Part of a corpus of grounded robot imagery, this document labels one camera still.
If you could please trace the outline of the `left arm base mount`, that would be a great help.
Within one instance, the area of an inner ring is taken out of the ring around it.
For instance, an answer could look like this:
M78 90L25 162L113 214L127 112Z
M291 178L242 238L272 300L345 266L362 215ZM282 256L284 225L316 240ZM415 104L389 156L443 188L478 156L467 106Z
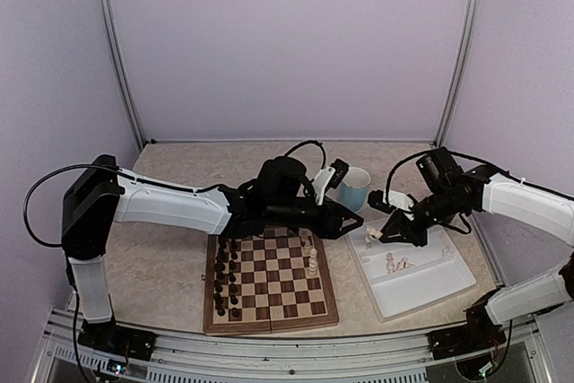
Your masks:
M115 320L98 324L83 322L78 335L79 345L128 360L149 361L155 342L155 333L121 326Z

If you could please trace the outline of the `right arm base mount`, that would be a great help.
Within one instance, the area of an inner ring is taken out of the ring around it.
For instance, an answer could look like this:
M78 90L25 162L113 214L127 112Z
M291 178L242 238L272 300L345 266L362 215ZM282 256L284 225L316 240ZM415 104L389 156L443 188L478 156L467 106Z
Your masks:
M465 311L466 321L459 326L431 331L428 334L430 352L434 360L441 360L507 342L501 325L493 324L484 303L475 303Z

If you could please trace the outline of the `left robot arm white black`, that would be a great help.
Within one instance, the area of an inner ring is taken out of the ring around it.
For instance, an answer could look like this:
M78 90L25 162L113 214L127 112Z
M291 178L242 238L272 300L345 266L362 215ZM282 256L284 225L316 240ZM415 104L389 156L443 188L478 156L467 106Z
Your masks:
M326 196L348 170L336 160L308 178L302 162L282 155L265 161L255 178L237 188L198 188L140 176L101 155L65 192L62 214L62 247L91 338L109 352L126 341L123 327L113 322L104 260L113 223L147 222L225 239L280 226L339 239L363 224L357 213Z

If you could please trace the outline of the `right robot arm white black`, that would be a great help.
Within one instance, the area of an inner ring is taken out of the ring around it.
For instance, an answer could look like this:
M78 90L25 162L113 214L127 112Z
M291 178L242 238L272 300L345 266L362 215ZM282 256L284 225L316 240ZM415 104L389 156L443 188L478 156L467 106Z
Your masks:
M525 223L568 246L573 244L571 196L515 178L482 159L476 160L476 167L463 170L458 156L446 147L413 154L430 190L421 201L389 187L370 192L369 206L389 216L380 242L423 247L432 227L448 228L455 216L483 212ZM466 311L467 324L460 328L458 341L466 350L476 351L492 338L494 326L572 300L573 261L568 259L522 283L485 294Z

